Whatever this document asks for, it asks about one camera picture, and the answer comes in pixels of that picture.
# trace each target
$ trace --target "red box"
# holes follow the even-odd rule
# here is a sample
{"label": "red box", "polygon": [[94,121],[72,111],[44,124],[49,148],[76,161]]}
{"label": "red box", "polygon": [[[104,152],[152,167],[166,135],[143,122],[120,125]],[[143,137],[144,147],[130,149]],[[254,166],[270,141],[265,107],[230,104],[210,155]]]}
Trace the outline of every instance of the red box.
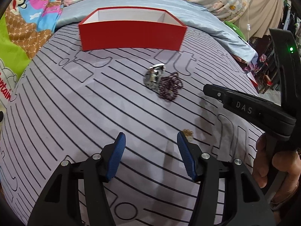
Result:
{"label": "red box", "polygon": [[186,25],[168,11],[147,7],[98,8],[79,23],[82,49],[180,50]]}

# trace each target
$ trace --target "light blue fabric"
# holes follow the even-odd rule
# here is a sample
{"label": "light blue fabric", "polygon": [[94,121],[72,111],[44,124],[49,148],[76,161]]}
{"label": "light blue fabric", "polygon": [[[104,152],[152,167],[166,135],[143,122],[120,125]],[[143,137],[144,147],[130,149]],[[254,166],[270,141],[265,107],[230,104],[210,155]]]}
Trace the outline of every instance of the light blue fabric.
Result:
{"label": "light blue fabric", "polygon": [[231,28],[212,15],[207,8],[183,0],[83,0],[63,9],[56,28],[79,22],[97,8],[112,6],[141,6],[165,9],[187,26],[207,32],[228,52],[246,62],[257,60],[256,51],[249,44],[242,41]]}

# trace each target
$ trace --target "silver screw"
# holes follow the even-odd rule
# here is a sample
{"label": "silver screw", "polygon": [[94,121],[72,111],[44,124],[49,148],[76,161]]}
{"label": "silver screw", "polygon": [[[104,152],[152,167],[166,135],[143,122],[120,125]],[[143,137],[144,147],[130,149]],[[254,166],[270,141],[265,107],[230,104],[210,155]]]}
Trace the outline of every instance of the silver screw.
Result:
{"label": "silver screw", "polygon": [[201,155],[201,157],[203,158],[203,159],[209,159],[210,158],[210,155],[208,154],[208,153],[203,153],[202,155]]}
{"label": "silver screw", "polygon": [[235,159],[234,163],[237,164],[238,166],[240,166],[241,164],[243,164],[243,162],[240,159]]}
{"label": "silver screw", "polygon": [[67,166],[68,164],[69,164],[69,161],[68,161],[68,160],[63,160],[63,161],[61,162],[61,165],[62,165],[63,167]]}
{"label": "silver screw", "polygon": [[94,154],[94,155],[92,156],[92,158],[93,158],[94,160],[99,160],[100,157],[101,157],[101,154]]}

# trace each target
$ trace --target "tiled floor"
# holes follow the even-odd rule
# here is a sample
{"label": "tiled floor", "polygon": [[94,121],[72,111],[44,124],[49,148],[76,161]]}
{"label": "tiled floor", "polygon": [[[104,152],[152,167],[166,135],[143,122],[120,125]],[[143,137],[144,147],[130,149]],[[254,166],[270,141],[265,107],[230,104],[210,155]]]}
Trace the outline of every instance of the tiled floor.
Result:
{"label": "tiled floor", "polygon": [[267,90],[265,94],[259,94],[259,97],[264,98],[266,100],[272,101],[275,104],[281,105],[281,95],[280,92],[276,90]]}

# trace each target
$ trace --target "blue gripper pad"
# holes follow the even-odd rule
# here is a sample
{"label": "blue gripper pad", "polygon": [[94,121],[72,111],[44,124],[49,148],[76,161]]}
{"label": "blue gripper pad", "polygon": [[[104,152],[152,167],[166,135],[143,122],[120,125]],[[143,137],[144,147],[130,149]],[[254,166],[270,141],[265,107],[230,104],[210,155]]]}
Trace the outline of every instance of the blue gripper pad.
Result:
{"label": "blue gripper pad", "polygon": [[183,134],[178,133],[177,144],[186,168],[186,172],[188,176],[192,178],[192,180],[195,180],[198,177],[195,171],[195,160],[193,159],[192,154],[187,147],[187,143],[188,141],[186,137],[183,137]]}
{"label": "blue gripper pad", "polygon": [[110,181],[113,177],[115,177],[117,173],[117,169],[119,166],[119,163],[121,161],[124,149],[125,149],[125,134],[124,133],[119,133],[114,145],[115,148],[112,152],[112,155],[107,163],[107,172],[106,172],[106,178]]}

